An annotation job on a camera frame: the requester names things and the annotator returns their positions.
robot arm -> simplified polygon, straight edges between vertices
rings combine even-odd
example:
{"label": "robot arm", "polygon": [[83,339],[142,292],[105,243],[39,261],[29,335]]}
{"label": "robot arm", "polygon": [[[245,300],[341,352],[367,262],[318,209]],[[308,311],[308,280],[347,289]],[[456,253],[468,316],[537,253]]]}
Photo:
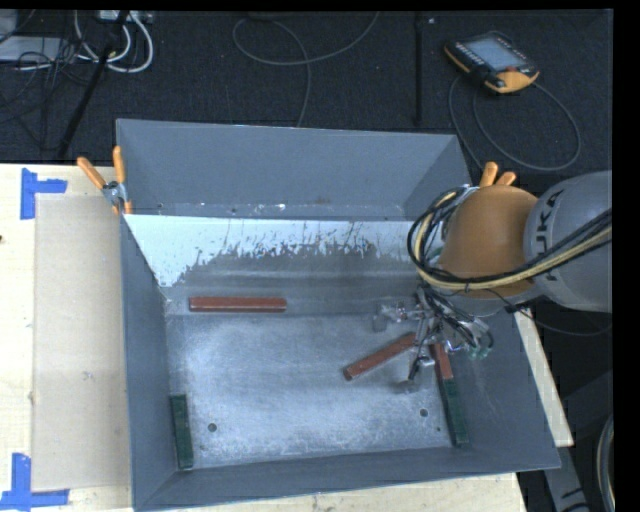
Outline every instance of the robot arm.
{"label": "robot arm", "polygon": [[611,312],[611,171],[540,198],[505,175],[494,183],[490,162],[479,187],[448,193],[416,221],[408,244],[426,284],[477,316],[540,295]]}

electrical wires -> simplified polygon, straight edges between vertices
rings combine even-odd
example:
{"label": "electrical wires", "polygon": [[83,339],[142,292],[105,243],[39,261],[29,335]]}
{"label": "electrical wires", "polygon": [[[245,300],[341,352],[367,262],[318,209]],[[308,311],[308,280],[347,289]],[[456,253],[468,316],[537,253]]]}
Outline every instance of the electrical wires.
{"label": "electrical wires", "polygon": [[348,45],[344,46],[343,48],[340,48],[339,50],[336,50],[334,52],[328,53],[326,55],[320,55],[318,57],[313,57],[311,59],[308,58],[308,57],[305,57],[304,60],[279,61],[279,60],[263,59],[261,57],[258,57],[257,55],[254,55],[253,53],[250,53],[247,50],[245,50],[244,47],[239,43],[238,36],[237,36],[236,32],[238,30],[238,27],[240,27],[241,25],[243,25],[247,21],[246,19],[242,19],[242,20],[238,21],[238,23],[235,24],[235,26],[233,27],[232,36],[233,36],[233,42],[235,43],[235,45],[238,48],[238,50],[240,50],[247,57],[249,57],[249,58],[251,58],[253,60],[256,60],[256,61],[261,62],[263,64],[271,64],[273,66],[300,66],[300,65],[312,64],[313,62],[319,62],[321,60],[330,59],[332,57],[335,57],[336,55],[340,55],[341,53],[346,52],[347,50],[350,50],[356,44],[358,44],[362,39],[364,39],[364,37],[371,31],[371,29],[373,28],[373,25],[378,20],[379,16],[380,16],[380,11],[375,13],[375,15],[373,16],[373,19],[371,20],[371,22],[369,23],[367,28],[365,28],[364,31],[356,39],[353,40],[353,42],[349,43]]}
{"label": "electrical wires", "polygon": [[[266,61],[264,59],[260,59],[258,57],[255,57],[254,55],[247,53],[242,47],[240,47],[238,45],[237,42],[237,38],[236,38],[236,30],[237,28],[244,23],[246,20],[242,19],[240,21],[238,21],[238,23],[236,23],[236,25],[233,27],[233,40],[234,43],[236,43],[236,46],[238,46],[238,49],[243,52],[245,55],[247,55],[248,57],[257,60],[258,62],[262,62],[264,64],[271,64],[274,66],[286,66],[289,64],[286,63],[279,63],[276,61]],[[298,47],[300,48],[300,51],[302,52],[302,55],[304,56],[304,61],[299,61],[301,64],[305,64],[306,68],[307,68],[307,87],[306,87],[306,91],[304,93],[304,100],[302,102],[302,108],[300,109],[300,114],[298,115],[298,121],[296,122],[296,127],[300,127],[302,125],[302,120],[304,119],[304,115],[307,111],[307,104],[309,103],[309,95],[311,94],[311,63],[309,62],[309,57],[307,55],[307,50],[305,49],[304,45],[302,44],[302,41],[300,41],[300,38],[293,32],[293,30],[291,30],[289,27],[287,27],[286,25],[280,23],[279,21],[272,21],[271,23],[273,23],[275,26],[281,28],[282,30],[284,30],[287,34],[289,34],[294,41],[298,44]]]}
{"label": "electrical wires", "polygon": [[447,192],[436,199],[427,211],[411,226],[407,236],[407,250],[420,276],[431,286],[447,290],[487,290],[530,279],[568,263],[587,252],[611,241],[611,208],[604,211],[581,228],[555,243],[542,254],[517,268],[497,275],[466,278],[433,266],[425,251],[438,227],[442,226],[460,202],[467,187]]}
{"label": "electrical wires", "polygon": [[[78,37],[78,39],[80,39],[81,43],[80,46],[82,48],[82,50],[84,50],[87,55],[85,54],[78,54],[78,58],[82,59],[82,60],[87,60],[90,62],[93,62],[95,64],[97,64],[100,61],[100,57],[98,56],[98,54],[96,52],[93,51],[93,49],[91,48],[91,46],[89,46],[89,44],[87,42],[84,41],[84,34],[82,32],[82,30],[80,29],[80,25],[78,23],[78,11],[74,10],[73,13],[73,17],[74,17],[74,27],[75,27],[75,31],[76,31],[76,35]],[[151,66],[151,63],[153,62],[153,57],[154,57],[154,46],[153,46],[153,39],[151,38],[151,34],[149,33],[149,31],[147,30],[147,28],[144,26],[144,23],[142,23],[142,21],[140,21],[140,17],[134,13],[131,12],[128,16],[128,20],[133,21],[138,30],[143,34],[144,36],[144,40],[145,40],[145,45],[147,48],[147,56],[145,61],[138,65],[138,66],[118,66],[116,64],[114,64],[114,62],[117,61],[121,61],[123,60],[130,52],[131,48],[132,48],[132,39],[131,39],[131,34],[129,32],[129,29],[126,26],[122,27],[122,31],[125,35],[126,38],[126,45],[125,48],[120,52],[117,53],[116,55],[113,55],[111,57],[109,57],[107,59],[107,68],[110,69],[111,71],[115,71],[117,73],[140,73],[144,70],[146,70],[147,68],[149,68],[149,66]]]}
{"label": "electrical wires", "polygon": [[[26,83],[20,88],[20,90],[11,98],[0,91],[0,100],[3,104],[0,107],[4,108],[8,112],[8,116],[0,118],[0,124],[17,120],[24,128],[25,132],[31,140],[39,147],[41,157],[42,152],[55,149],[55,147],[49,147],[46,143],[48,124],[49,124],[49,107],[50,100],[54,93],[60,89],[62,81],[59,80],[61,75],[68,76],[69,73],[66,67],[73,60],[73,54],[75,47],[73,44],[67,41],[67,38],[62,35],[58,45],[56,55],[51,58],[44,53],[45,41],[43,38],[42,50],[24,52],[16,63],[17,69],[25,71],[46,70],[46,73],[31,73]],[[23,60],[35,60],[37,64],[33,66],[23,65]],[[36,103],[28,105],[30,98],[33,97],[33,90],[39,84],[41,100]],[[29,126],[29,123],[25,120],[25,117],[30,113],[39,110],[40,111],[40,127],[39,130],[34,130]]]}
{"label": "electrical wires", "polygon": [[508,299],[506,299],[505,297],[503,297],[500,293],[498,293],[496,290],[487,290],[489,292],[491,292],[492,294],[494,294],[496,297],[498,297],[502,302],[505,303],[506,307],[508,308],[507,310],[509,312],[518,312],[521,315],[527,317],[529,320],[533,321],[538,327],[542,327],[543,329],[546,329],[548,331],[552,331],[552,332],[556,332],[558,334],[564,334],[567,336],[576,336],[579,338],[592,338],[595,336],[600,336],[601,334],[604,334],[606,332],[609,332],[612,327],[613,327],[613,323],[609,323],[606,327],[603,327],[601,329],[597,329],[595,331],[585,331],[585,332],[578,332],[578,331],[568,331],[566,329],[560,329],[559,327],[554,327],[552,325],[549,325],[545,322],[540,321],[538,318],[536,318],[535,316],[529,314],[527,312],[527,310],[529,309],[525,304],[514,304],[511,301],[509,301]]}

blue tape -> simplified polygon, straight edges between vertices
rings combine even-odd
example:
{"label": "blue tape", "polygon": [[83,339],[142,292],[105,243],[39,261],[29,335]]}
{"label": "blue tape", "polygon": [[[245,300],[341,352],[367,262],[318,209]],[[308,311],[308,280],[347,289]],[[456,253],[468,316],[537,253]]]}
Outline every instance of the blue tape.
{"label": "blue tape", "polygon": [[26,168],[22,169],[22,191],[20,197],[20,219],[33,219],[36,216],[37,193],[63,194],[67,190],[65,180],[38,181],[38,175]]}
{"label": "blue tape", "polygon": [[52,492],[31,492],[31,459],[21,453],[11,457],[11,490],[3,491],[0,510],[20,510],[30,512],[32,507],[54,507],[66,505],[69,490]]}

brown stick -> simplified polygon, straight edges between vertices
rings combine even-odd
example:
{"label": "brown stick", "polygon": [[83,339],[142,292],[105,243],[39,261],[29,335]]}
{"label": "brown stick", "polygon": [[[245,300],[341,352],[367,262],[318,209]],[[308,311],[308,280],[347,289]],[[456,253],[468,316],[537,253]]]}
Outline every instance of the brown stick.
{"label": "brown stick", "polygon": [[401,338],[398,338],[396,341],[391,343],[391,345],[387,345],[384,348],[381,348],[377,352],[365,357],[364,359],[360,359],[357,363],[352,364],[351,366],[344,369],[342,372],[344,378],[347,380],[352,380],[358,375],[362,375],[365,372],[368,372],[372,368],[375,368],[378,365],[388,361],[392,357],[401,354],[402,352],[413,347],[413,342],[416,339],[416,333],[412,332],[409,334],[405,334]]}
{"label": "brown stick", "polygon": [[281,297],[189,297],[189,311],[197,313],[283,313]]}
{"label": "brown stick", "polygon": [[453,379],[453,371],[451,370],[451,362],[449,356],[441,343],[433,343],[429,345],[431,359],[436,362],[436,373],[440,380]]}

cable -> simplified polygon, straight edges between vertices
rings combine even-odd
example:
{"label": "cable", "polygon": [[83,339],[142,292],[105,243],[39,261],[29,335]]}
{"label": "cable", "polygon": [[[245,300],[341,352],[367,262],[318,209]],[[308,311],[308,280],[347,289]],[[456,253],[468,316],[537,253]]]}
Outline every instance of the cable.
{"label": "cable", "polygon": [[41,101],[39,103],[36,103],[35,105],[29,106],[27,109],[23,110],[22,112],[20,112],[18,114],[12,114],[11,116],[0,120],[0,124],[12,121],[13,119],[16,119],[16,118],[21,117],[21,116],[25,116],[25,115],[33,112],[37,108],[39,108],[42,105],[44,105],[44,102],[47,101],[51,96],[53,96],[53,93],[56,92],[56,90],[58,90],[59,88],[60,88],[60,84],[58,84],[55,88],[53,88],[53,90],[49,93],[49,97],[45,98],[43,101]]}
{"label": "cable", "polygon": [[[307,51],[305,50],[304,45],[302,44],[302,41],[300,41],[298,36],[295,35],[293,30],[291,30],[289,27],[283,25],[279,21],[272,21],[271,23],[273,23],[274,25],[280,27],[282,30],[284,30],[289,35],[291,35],[291,37],[293,37],[295,42],[298,43],[298,46],[300,47],[300,50],[302,51],[302,55],[304,56],[305,60],[308,60]],[[302,102],[302,109],[300,110],[300,114],[298,115],[298,121],[296,122],[296,126],[297,127],[302,126],[302,120],[304,119],[304,115],[305,115],[305,113],[307,111],[307,104],[309,103],[309,95],[311,94],[311,64],[307,63],[305,67],[307,68],[307,89],[306,89],[305,94],[304,94],[304,100]]]}
{"label": "cable", "polygon": [[[458,124],[458,121],[456,119],[456,116],[455,116],[455,113],[454,113],[454,109],[453,109],[453,91],[454,91],[457,83],[459,82],[460,78],[462,78],[462,75],[458,75],[451,82],[451,86],[449,87],[449,95],[448,95],[449,115],[451,117],[451,122],[453,123],[453,126],[454,126],[454,129],[456,131],[456,134],[458,135],[458,138],[460,139],[460,142],[462,143],[462,146],[467,150],[467,152],[469,153],[469,156],[471,157],[471,159],[473,160],[475,165],[478,167],[478,169],[482,169],[483,165],[480,163],[480,160],[473,153],[473,151],[471,150],[471,146],[468,144],[468,142],[464,138],[464,135],[462,133],[462,130],[460,129],[460,126]],[[498,143],[491,137],[491,135],[489,135],[489,132],[487,131],[485,126],[482,124],[482,121],[480,120],[480,115],[478,114],[477,98],[478,98],[478,94],[479,94],[479,91],[480,91],[480,87],[478,87],[475,90],[474,95],[473,95],[472,107],[473,107],[474,118],[476,120],[478,128],[480,129],[482,134],[485,136],[487,141],[498,152],[500,152],[503,156],[511,159],[515,163],[517,163],[517,164],[519,164],[519,165],[521,165],[523,167],[527,167],[529,169],[533,169],[533,170],[537,170],[537,171],[561,171],[561,170],[564,170],[567,167],[569,167],[570,165],[572,165],[578,159],[578,156],[580,155],[580,153],[582,151],[582,137],[580,136],[580,130],[578,128],[578,124],[577,124],[575,118],[573,117],[573,115],[571,114],[571,112],[569,112],[569,110],[567,109],[567,107],[558,98],[556,98],[550,91],[548,91],[542,85],[540,85],[538,83],[535,83],[535,82],[532,83],[531,86],[539,89],[541,92],[546,94],[551,100],[553,100],[560,107],[560,109],[565,114],[565,116],[567,117],[567,119],[569,120],[569,122],[571,123],[571,125],[573,127],[574,133],[576,135],[576,150],[575,150],[574,154],[572,155],[572,157],[567,162],[565,162],[564,164],[556,165],[556,166],[548,166],[548,167],[531,164],[531,163],[525,162],[524,160],[521,160],[521,159],[515,157],[511,153],[508,153],[507,151],[505,151],[501,146],[499,146]]]}
{"label": "cable", "polygon": [[113,51],[115,37],[116,37],[115,30],[117,30],[118,28],[122,27],[125,24],[127,18],[129,17],[129,12],[130,11],[128,9],[125,9],[125,10],[121,10],[118,13],[118,16],[115,21],[116,23],[115,28],[109,32],[109,35],[107,37],[107,42],[102,50],[102,56],[100,57],[100,62],[98,62],[98,65],[96,66],[95,71],[91,75],[91,80],[89,81],[89,84],[87,85],[87,88],[85,89],[84,94],[82,95],[82,98],[78,103],[78,106],[73,112],[73,115],[71,116],[71,120],[69,121],[69,124],[67,125],[67,128],[65,129],[65,132],[62,135],[62,138],[60,139],[60,145],[56,153],[56,157],[58,160],[62,160],[67,152],[67,149],[69,149],[69,145],[71,144],[71,140],[73,139],[73,136],[78,128],[78,125],[80,124],[80,120],[82,119],[82,116],[87,107],[87,104],[89,103],[89,100],[91,99],[91,96],[93,95],[93,92],[96,86],[98,85],[100,76],[102,75],[105,67],[107,66],[107,60],[108,60],[109,54]]}
{"label": "cable", "polygon": [[4,43],[7,39],[9,39],[10,37],[12,37],[16,32],[18,32],[19,30],[22,30],[22,28],[24,28],[24,26],[29,22],[29,20],[33,17],[33,15],[35,14],[36,9],[31,9],[31,12],[29,13],[29,15],[27,16],[27,19],[24,20],[20,25],[18,25],[17,27],[13,28],[11,31],[7,32],[6,34],[3,34],[0,36],[0,44]]}
{"label": "cable", "polygon": [[613,493],[613,485],[611,483],[611,475],[609,474],[609,463],[612,455],[611,445],[613,444],[613,414],[602,429],[600,440],[598,442],[598,451],[596,454],[596,470],[598,474],[598,485],[600,493],[604,501],[607,512],[614,512],[616,509],[615,495]]}
{"label": "cable", "polygon": [[[31,128],[27,125],[27,123],[22,119],[22,116],[28,114],[30,111],[35,110],[35,109],[28,109],[27,111],[21,112],[21,113],[16,113],[15,111],[12,110],[11,105],[13,102],[15,102],[30,86],[30,84],[32,83],[33,79],[35,78],[35,76],[37,75],[36,73],[32,73],[31,76],[29,77],[29,80],[27,81],[27,83],[22,87],[22,89],[20,90],[20,92],[18,92],[11,100],[8,100],[4,94],[2,92],[0,92],[0,99],[2,99],[5,103],[5,107],[7,108],[7,110],[9,111],[9,113],[11,114],[11,117],[4,119],[2,122],[5,121],[9,121],[11,119],[17,119],[18,122],[22,125],[22,127],[24,128],[25,132],[27,133],[27,135],[33,140],[33,142],[39,147],[40,152],[41,152],[41,157],[42,157],[42,152],[43,151],[50,151],[50,150],[54,150],[57,148],[57,146],[47,146],[45,144],[46,138],[47,138],[47,125],[48,125],[48,103],[51,99],[51,97],[53,96],[53,93],[55,92],[55,90],[57,89],[56,86],[56,81],[58,78],[58,74],[59,73],[64,73],[65,67],[69,64],[70,60],[73,57],[69,57],[69,53],[70,51],[73,51],[73,45],[72,44],[63,44],[63,41],[65,40],[64,37],[61,37],[61,42],[60,45],[58,47],[58,53],[57,55],[52,59],[49,56],[45,55],[42,52],[35,52],[35,51],[29,51],[29,52],[24,52],[22,55],[20,55],[20,57],[18,58],[18,62],[17,62],[17,68],[16,69],[21,69],[21,70],[25,70],[25,69],[47,69],[47,75],[44,79],[44,81],[42,82],[42,101],[39,102],[36,106],[36,108],[41,108],[41,125],[40,125],[40,134],[39,136],[31,130]],[[45,60],[48,60],[49,62],[46,64],[42,64],[39,63],[36,66],[22,66],[22,60],[27,57],[27,56],[33,56],[36,55],[38,57],[41,57]]]}
{"label": "cable", "polygon": [[[78,54],[78,58],[83,59],[83,60],[91,60],[93,62],[98,62],[100,60],[100,57],[85,42],[84,33],[80,30],[80,25],[78,24],[78,10],[77,9],[73,10],[73,24],[74,24],[76,35],[78,36],[78,38],[81,41],[80,46],[89,54],[89,57],[87,57],[86,55]],[[127,29],[127,27],[125,25],[123,25],[122,26],[122,31],[124,32],[125,38],[127,39],[126,46],[125,46],[124,50],[122,50],[122,52],[120,52],[118,55],[115,55],[115,56],[110,57],[109,59],[107,59],[108,63],[116,62],[116,61],[126,57],[126,55],[129,53],[129,50],[131,49],[131,34],[129,33],[129,29]]]}
{"label": "cable", "polygon": [[[463,189],[458,188],[436,199],[432,203],[432,206],[414,222],[407,236],[407,250],[412,261],[418,267],[420,276],[429,284],[438,288],[465,291],[481,290],[529,279],[556,268],[561,264],[567,263],[579,255],[585,254],[587,251],[597,248],[601,243],[608,243],[605,239],[611,234],[611,209],[608,209],[581,228],[575,230],[569,236],[554,244],[553,247],[544,253],[512,271],[492,276],[461,279],[443,269],[429,267],[426,262],[423,261],[425,257],[423,248],[425,240],[429,239],[431,230],[433,229],[432,219],[434,214],[439,209],[447,206],[451,201],[459,198],[463,191]],[[416,229],[418,233],[415,241],[413,241],[413,235]],[[575,245],[564,249],[576,241],[577,243]]]}
{"label": "cable", "polygon": [[[119,54],[113,56],[113,57],[109,57],[107,59],[107,68],[110,69],[111,71],[115,71],[117,73],[129,73],[129,74],[133,74],[133,73],[140,73],[141,71],[146,70],[151,63],[153,62],[153,58],[154,58],[154,46],[153,46],[153,39],[151,38],[151,34],[149,33],[149,31],[147,30],[147,28],[144,26],[144,23],[142,23],[140,21],[140,17],[135,14],[135,13],[130,13],[129,14],[129,18],[130,20],[132,20],[136,26],[138,27],[138,29],[140,30],[140,32],[142,32],[142,34],[144,35],[145,38],[145,43],[148,47],[148,51],[147,51],[147,58],[145,59],[145,61],[137,67],[120,67],[120,66],[116,66],[115,64],[113,64],[113,62],[119,61],[121,59],[123,59],[125,56],[127,56],[127,54],[129,53],[129,51],[131,50],[131,35],[129,33],[129,30],[127,29],[126,26],[123,25],[122,29],[123,32],[125,34],[125,37],[127,39],[127,44],[125,49],[120,52]],[[83,33],[80,30],[80,26],[78,24],[78,11],[74,10],[74,26],[76,29],[76,34],[80,39],[83,39]],[[79,58],[84,59],[84,60],[90,60],[94,63],[98,63],[100,58],[98,57],[98,55],[91,49],[91,47],[86,43],[83,42],[82,43],[82,48],[89,54],[89,57],[85,56],[85,55],[79,55]]]}
{"label": "cable", "polygon": [[575,121],[575,119],[573,118],[573,116],[571,115],[571,112],[569,112],[569,110],[567,109],[567,107],[565,107],[558,98],[556,98],[553,94],[551,94],[551,92],[549,92],[547,89],[545,89],[544,87],[542,87],[540,84],[534,82],[531,84],[533,87],[539,89],[540,91],[542,91],[544,94],[546,94],[549,98],[551,98],[556,105],[558,105],[560,107],[560,109],[564,112],[564,114],[567,116],[567,119],[569,119],[569,121],[571,122],[571,125],[573,126],[573,130],[576,134],[576,150],[573,154],[573,156],[564,164],[562,165],[554,165],[554,166],[541,166],[541,165],[534,165],[531,163],[527,163],[523,160],[520,160],[518,158],[516,158],[515,156],[513,156],[510,153],[507,153],[503,148],[501,148],[497,142],[495,142],[495,140],[493,140],[493,138],[489,135],[489,133],[487,132],[486,128],[484,127],[484,125],[482,124],[482,122],[480,121],[480,116],[478,115],[478,109],[477,109],[477,98],[478,98],[478,91],[479,89],[476,90],[476,93],[473,95],[473,115],[476,119],[476,122],[478,123],[478,128],[480,128],[480,131],[482,132],[482,134],[486,137],[486,139],[489,141],[489,143],[491,143],[491,145],[496,148],[496,150],[498,150],[503,156],[506,156],[507,158],[513,160],[514,162],[516,162],[519,165],[522,165],[523,167],[528,167],[529,169],[533,169],[536,171],[561,171],[563,169],[566,169],[567,167],[569,167],[570,165],[572,165],[577,159],[578,156],[580,156],[580,151],[582,150],[582,138],[580,137],[580,130],[578,129],[578,125]]}
{"label": "cable", "polygon": [[[67,49],[73,48],[73,45],[69,43],[63,45],[62,43],[63,43],[63,39],[61,38],[60,43],[58,45],[58,52],[56,53],[56,56],[53,59],[43,52],[44,48],[42,48],[43,51],[40,51],[40,52],[36,52],[36,51],[23,52],[20,55],[20,57],[18,57],[18,61],[16,62],[16,69],[18,71],[38,71],[41,69],[49,69],[54,64],[59,62],[67,62],[67,63],[71,62],[78,55],[77,50],[76,52],[74,52],[73,55],[66,55]],[[43,63],[38,62],[32,66],[22,66],[21,65],[22,59],[32,55],[41,57],[42,60],[44,60],[45,62]]]}
{"label": "cable", "polygon": [[303,60],[297,60],[297,61],[275,61],[275,60],[263,59],[262,57],[258,57],[257,55],[254,55],[254,54],[250,53],[249,51],[247,51],[240,44],[240,42],[238,41],[238,35],[237,35],[238,28],[241,25],[243,25],[244,23],[246,23],[247,18],[243,18],[241,20],[238,20],[238,22],[233,27],[231,35],[232,35],[232,38],[233,38],[233,42],[236,45],[236,48],[238,48],[238,50],[240,50],[240,52],[242,52],[245,56],[249,57],[250,59],[253,59],[253,60],[257,61],[257,62],[260,62],[261,64],[268,64],[268,65],[271,65],[271,66],[302,66],[302,65],[306,66],[306,68],[307,68],[307,87],[306,87],[306,90],[305,90],[304,100],[302,102],[302,109],[300,111],[300,114],[298,115],[298,120],[296,122],[296,126],[300,127],[300,126],[302,126],[302,120],[304,119],[304,116],[305,116],[305,113],[306,113],[306,110],[307,110],[307,105],[308,105],[308,102],[309,102],[309,96],[311,94],[311,63],[319,62],[321,60],[330,59],[332,57],[335,57],[336,55],[339,55],[339,54],[341,54],[343,52],[346,52],[347,50],[349,50],[350,48],[355,46],[357,43],[359,43],[370,32],[371,28],[373,27],[373,25],[375,24],[375,22],[376,22],[376,20],[378,19],[379,16],[380,16],[380,11],[377,11],[376,14],[374,15],[373,19],[371,20],[371,22],[367,26],[367,28],[354,41],[352,41],[347,46],[344,46],[343,48],[340,48],[339,50],[336,50],[335,52],[331,52],[331,53],[328,53],[326,55],[320,55],[318,57],[313,57],[313,58],[309,58],[309,56],[307,55],[307,52],[305,50],[305,47],[302,44],[302,41],[293,32],[293,30],[291,30],[289,27],[287,27],[283,23],[280,23],[280,22],[275,21],[275,20],[270,20],[270,22],[273,25],[276,25],[280,29],[282,29],[285,32],[287,32],[295,40],[295,42],[298,44],[300,50],[302,51],[302,55],[304,56],[304,59]]}
{"label": "cable", "polygon": [[600,336],[601,334],[609,332],[613,328],[613,322],[611,322],[606,327],[603,327],[602,329],[598,329],[597,331],[589,331],[589,332],[568,331],[566,329],[560,329],[559,327],[553,327],[544,322],[541,322],[540,320],[535,318],[533,315],[530,315],[529,313],[527,313],[527,307],[524,304],[514,304],[513,302],[506,299],[501,293],[497,292],[496,290],[490,289],[488,291],[493,293],[502,302],[504,302],[509,307],[510,311],[517,311],[521,315],[526,316],[529,320],[532,320],[536,325],[542,327],[543,329],[547,329],[552,332],[557,332],[558,334],[565,334],[567,336],[577,336],[577,337],[583,337],[583,338],[592,338],[594,336]]}
{"label": "cable", "polygon": [[351,43],[349,43],[347,46],[344,46],[343,48],[340,48],[339,50],[336,50],[335,52],[328,53],[326,55],[320,55],[318,57],[312,57],[310,59],[305,57],[304,60],[294,60],[294,61],[269,60],[269,59],[263,59],[262,57],[258,57],[257,55],[254,55],[253,53],[250,53],[249,51],[247,51],[240,44],[240,42],[238,41],[238,37],[237,37],[238,27],[243,25],[247,21],[247,18],[243,18],[243,19],[239,20],[235,24],[235,26],[233,27],[233,31],[232,31],[232,37],[233,37],[233,42],[236,45],[236,47],[238,48],[238,50],[240,50],[247,57],[249,57],[249,58],[251,58],[253,60],[256,60],[256,61],[261,62],[263,64],[271,64],[273,66],[301,66],[301,65],[304,65],[304,64],[311,64],[313,62],[319,62],[321,60],[330,59],[332,57],[335,57],[336,55],[340,55],[341,53],[344,53],[347,50],[353,48],[356,44],[358,44],[371,31],[371,29],[373,28],[373,25],[375,24],[375,22],[377,21],[379,16],[380,16],[380,11],[376,11],[375,15],[373,16],[373,19],[371,20],[371,22],[369,23],[367,28],[365,28],[364,31],[355,40],[353,40]]}

